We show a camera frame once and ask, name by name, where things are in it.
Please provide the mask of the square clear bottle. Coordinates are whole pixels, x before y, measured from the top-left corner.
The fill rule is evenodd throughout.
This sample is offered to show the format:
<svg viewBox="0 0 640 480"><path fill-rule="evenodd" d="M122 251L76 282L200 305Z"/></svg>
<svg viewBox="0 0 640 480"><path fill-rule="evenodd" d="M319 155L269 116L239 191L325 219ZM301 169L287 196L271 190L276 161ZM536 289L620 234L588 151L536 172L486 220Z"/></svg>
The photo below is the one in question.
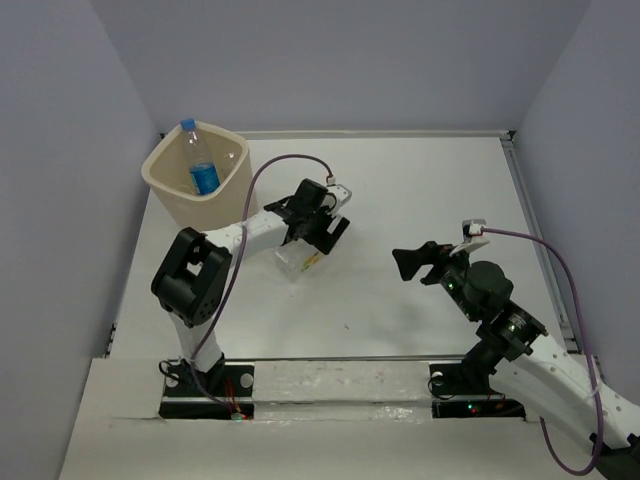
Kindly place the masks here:
<svg viewBox="0 0 640 480"><path fill-rule="evenodd" d="M325 255L314 247L294 245L292 249L279 248L274 252L275 264L284 277L296 282L304 277Z"/></svg>

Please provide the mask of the blue label bottle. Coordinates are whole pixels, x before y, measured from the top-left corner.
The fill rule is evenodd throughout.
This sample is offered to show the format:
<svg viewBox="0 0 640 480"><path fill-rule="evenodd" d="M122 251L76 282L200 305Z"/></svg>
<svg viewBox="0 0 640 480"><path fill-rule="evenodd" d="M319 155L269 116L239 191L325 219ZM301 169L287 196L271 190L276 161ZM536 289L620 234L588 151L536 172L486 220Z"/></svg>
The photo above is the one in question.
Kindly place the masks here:
<svg viewBox="0 0 640 480"><path fill-rule="evenodd" d="M212 153L193 118L182 120L180 126L184 158L196 193L212 194L220 186Z"/></svg>

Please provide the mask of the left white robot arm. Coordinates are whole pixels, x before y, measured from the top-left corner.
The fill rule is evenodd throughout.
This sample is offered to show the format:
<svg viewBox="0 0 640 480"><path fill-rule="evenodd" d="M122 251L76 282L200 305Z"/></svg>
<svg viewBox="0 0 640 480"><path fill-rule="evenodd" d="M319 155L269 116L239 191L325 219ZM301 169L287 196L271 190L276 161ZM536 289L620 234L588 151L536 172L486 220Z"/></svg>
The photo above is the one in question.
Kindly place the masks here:
<svg viewBox="0 0 640 480"><path fill-rule="evenodd" d="M224 376L225 357L214 329L241 262L290 244L329 254L349 226L340 209L351 197L343 185L304 179L294 194L267 204L246 220L208 232L182 229L151 282L151 292L169 314L182 351L180 363L167 374L187 382L198 394L215 392Z"/></svg>

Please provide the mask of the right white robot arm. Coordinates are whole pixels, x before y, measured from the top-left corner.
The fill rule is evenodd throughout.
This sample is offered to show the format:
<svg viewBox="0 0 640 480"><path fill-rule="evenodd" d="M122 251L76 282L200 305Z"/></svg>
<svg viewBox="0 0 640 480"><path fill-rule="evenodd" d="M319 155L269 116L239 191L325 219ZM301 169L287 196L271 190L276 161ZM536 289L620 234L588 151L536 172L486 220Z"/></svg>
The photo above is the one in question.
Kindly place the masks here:
<svg viewBox="0 0 640 480"><path fill-rule="evenodd" d="M404 281L427 268L421 283L444 289L464 317L478 325L478 342L456 376L470 391L493 387L531 407L548 423L606 452L639 452L639 408L599 382L545 325L511 298L513 283L498 264L472 261L467 251L429 241L392 256Z"/></svg>

